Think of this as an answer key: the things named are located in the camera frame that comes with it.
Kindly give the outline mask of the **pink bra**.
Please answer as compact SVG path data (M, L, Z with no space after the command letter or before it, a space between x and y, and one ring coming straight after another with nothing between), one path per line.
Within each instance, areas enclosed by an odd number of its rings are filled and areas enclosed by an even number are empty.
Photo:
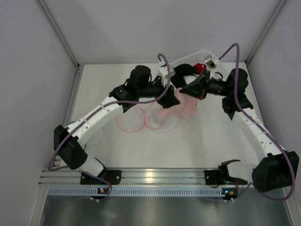
M169 117L171 115L182 114L189 119L192 114L197 111L198 99L180 92L181 88L177 88L174 92L175 97L180 101L179 105L169 108L160 108L158 113L160 116Z

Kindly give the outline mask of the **pink trimmed mesh laundry bag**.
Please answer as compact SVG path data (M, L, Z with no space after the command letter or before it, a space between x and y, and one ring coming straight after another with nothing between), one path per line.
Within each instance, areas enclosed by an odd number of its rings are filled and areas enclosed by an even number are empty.
M138 132L147 127L156 133L165 133L173 129L178 123L177 115L163 117L159 115L162 107L156 102L142 106L134 106L116 119L119 129L126 133Z

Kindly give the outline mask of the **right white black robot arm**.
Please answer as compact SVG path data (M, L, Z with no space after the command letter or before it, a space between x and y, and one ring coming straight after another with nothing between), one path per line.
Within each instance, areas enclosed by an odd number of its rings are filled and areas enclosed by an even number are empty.
M210 71L183 64L175 69L180 78L180 92L202 100L208 94L222 96L222 108L243 132L253 148L258 163L243 163L234 159L218 167L225 183L240 179L250 182L261 193L289 186L294 189L299 164L298 154L287 152L258 119L245 91L247 72L233 69L226 80L210 78Z

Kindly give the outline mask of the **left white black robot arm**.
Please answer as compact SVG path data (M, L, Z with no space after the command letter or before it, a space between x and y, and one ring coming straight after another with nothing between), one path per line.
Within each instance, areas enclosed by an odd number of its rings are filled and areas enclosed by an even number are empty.
M65 167L95 177L103 175L104 165L84 150L87 141L98 130L133 106L142 104L141 98L148 98L148 104L157 102L163 108L180 104L171 85L170 71L167 72L166 79L159 75L153 81L150 78L150 68L136 66L126 82L114 88L98 107L68 126L59 125L55 128L55 155L63 160Z

